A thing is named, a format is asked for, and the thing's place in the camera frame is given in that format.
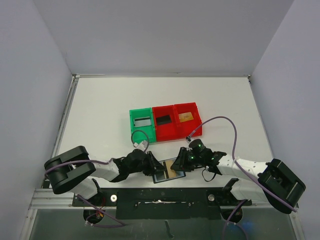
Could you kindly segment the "black credit card in bin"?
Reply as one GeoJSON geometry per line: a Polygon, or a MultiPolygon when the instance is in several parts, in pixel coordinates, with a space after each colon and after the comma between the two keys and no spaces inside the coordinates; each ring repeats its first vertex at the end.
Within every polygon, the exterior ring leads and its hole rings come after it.
{"type": "Polygon", "coordinates": [[[170,115],[159,116],[156,118],[156,124],[158,126],[170,124],[172,122],[170,115]]]}

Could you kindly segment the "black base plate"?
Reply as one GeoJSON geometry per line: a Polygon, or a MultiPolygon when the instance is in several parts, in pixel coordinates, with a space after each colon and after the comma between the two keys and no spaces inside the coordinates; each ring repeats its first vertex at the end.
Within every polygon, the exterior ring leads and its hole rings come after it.
{"type": "Polygon", "coordinates": [[[90,203],[114,210],[119,220],[219,220],[223,208],[240,201],[230,187],[102,188],[90,203]]]}

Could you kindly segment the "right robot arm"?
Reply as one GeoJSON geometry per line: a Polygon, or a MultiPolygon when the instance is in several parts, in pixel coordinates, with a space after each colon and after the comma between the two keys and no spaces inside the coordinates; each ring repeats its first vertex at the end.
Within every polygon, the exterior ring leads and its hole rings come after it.
{"type": "Polygon", "coordinates": [[[244,186],[241,181],[222,192],[223,200],[230,205],[239,200],[268,202],[284,214],[295,211],[296,204],[306,190],[306,185],[279,159],[259,162],[242,158],[233,159],[230,154],[212,151],[200,139],[181,147],[170,167],[174,171],[191,172],[204,168],[216,175],[233,176],[252,181],[255,187],[244,186]]]}

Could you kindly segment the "silver credit card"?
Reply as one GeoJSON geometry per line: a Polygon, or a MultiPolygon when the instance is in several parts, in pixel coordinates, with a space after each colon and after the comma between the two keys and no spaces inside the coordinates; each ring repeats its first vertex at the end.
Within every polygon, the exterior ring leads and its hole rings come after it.
{"type": "Polygon", "coordinates": [[[150,126],[151,124],[152,124],[152,121],[150,117],[141,117],[141,118],[134,119],[134,126],[137,128],[150,126]]]}

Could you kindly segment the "black leather card holder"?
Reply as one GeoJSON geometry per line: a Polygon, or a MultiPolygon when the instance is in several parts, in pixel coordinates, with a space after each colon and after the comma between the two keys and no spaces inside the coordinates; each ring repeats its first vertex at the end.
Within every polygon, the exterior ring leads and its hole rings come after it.
{"type": "Polygon", "coordinates": [[[159,184],[186,177],[186,173],[184,171],[176,171],[171,169],[171,166],[173,165],[175,160],[175,158],[169,158],[161,160],[159,162],[164,167],[164,170],[157,172],[152,176],[154,184],[159,184]]]}

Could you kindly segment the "red plastic bin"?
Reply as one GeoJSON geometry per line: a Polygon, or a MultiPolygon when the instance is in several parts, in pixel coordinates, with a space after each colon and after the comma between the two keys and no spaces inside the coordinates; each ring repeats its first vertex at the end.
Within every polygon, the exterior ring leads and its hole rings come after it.
{"type": "Polygon", "coordinates": [[[179,138],[187,137],[202,124],[202,119],[195,102],[175,104],[174,110],[177,117],[176,127],[179,138]]]}
{"type": "Polygon", "coordinates": [[[157,142],[177,140],[180,136],[174,105],[152,108],[157,142]]]}

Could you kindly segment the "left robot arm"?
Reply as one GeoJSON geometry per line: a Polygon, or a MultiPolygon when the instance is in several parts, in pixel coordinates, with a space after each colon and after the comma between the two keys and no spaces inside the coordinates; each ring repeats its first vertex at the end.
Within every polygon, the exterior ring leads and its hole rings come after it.
{"type": "Polygon", "coordinates": [[[44,169],[44,176],[56,195],[72,192],[81,195],[92,206],[100,203],[102,193],[90,176],[118,183],[130,174],[142,172],[145,176],[152,176],[166,170],[150,151],[136,148],[127,156],[99,161],[89,159],[89,153],[82,145],[49,159],[44,169]]]}

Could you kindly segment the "gold credit card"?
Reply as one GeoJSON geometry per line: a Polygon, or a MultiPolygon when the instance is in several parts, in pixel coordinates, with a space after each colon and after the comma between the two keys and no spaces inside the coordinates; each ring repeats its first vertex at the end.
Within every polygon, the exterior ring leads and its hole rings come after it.
{"type": "Polygon", "coordinates": [[[188,122],[188,121],[192,121],[194,119],[193,115],[191,112],[184,112],[184,113],[180,113],[178,115],[179,121],[181,123],[183,122],[188,122]]]}

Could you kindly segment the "green plastic bin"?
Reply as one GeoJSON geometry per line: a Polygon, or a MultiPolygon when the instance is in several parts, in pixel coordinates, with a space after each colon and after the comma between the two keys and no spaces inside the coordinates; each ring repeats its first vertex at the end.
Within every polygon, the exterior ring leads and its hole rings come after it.
{"type": "MultiPolygon", "coordinates": [[[[136,130],[141,130],[147,134],[150,143],[155,143],[157,141],[154,116],[151,107],[131,109],[129,111],[129,117],[131,133],[136,130]]],[[[144,133],[137,131],[133,134],[134,143],[140,143],[143,140],[147,140],[144,133]]]]}

